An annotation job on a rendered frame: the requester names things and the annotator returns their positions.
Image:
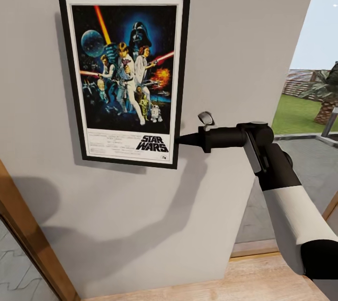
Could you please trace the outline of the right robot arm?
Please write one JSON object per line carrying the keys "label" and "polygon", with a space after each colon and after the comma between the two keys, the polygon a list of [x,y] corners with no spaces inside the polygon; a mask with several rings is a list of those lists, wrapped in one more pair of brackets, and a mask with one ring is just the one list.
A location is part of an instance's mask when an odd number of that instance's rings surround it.
{"label": "right robot arm", "polygon": [[212,148],[244,147],[267,204],[278,249],[289,267],[305,275],[330,301],[338,301],[338,237],[328,226],[293,170],[291,157],[273,143],[268,123],[218,127],[212,113],[198,115],[198,133],[175,143]]}

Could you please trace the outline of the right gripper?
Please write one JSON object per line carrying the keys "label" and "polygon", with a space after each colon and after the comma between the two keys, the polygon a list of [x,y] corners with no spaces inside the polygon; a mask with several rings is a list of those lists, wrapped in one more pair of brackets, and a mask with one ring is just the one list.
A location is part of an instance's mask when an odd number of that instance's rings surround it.
{"label": "right gripper", "polygon": [[205,131],[198,127],[198,133],[180,136],[175,143],[201,146],[205,153],[211,153],[212,148],[228,148],[232,142],[232,134],[227,127],[218,127]]}

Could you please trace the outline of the poster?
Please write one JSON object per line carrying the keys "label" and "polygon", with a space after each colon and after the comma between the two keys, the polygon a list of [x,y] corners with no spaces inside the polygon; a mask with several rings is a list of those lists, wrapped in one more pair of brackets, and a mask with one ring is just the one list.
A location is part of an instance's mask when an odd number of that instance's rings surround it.
{"label": "poster", "polygon": [[59,0],[82,159],[177,170],[191,0]]}

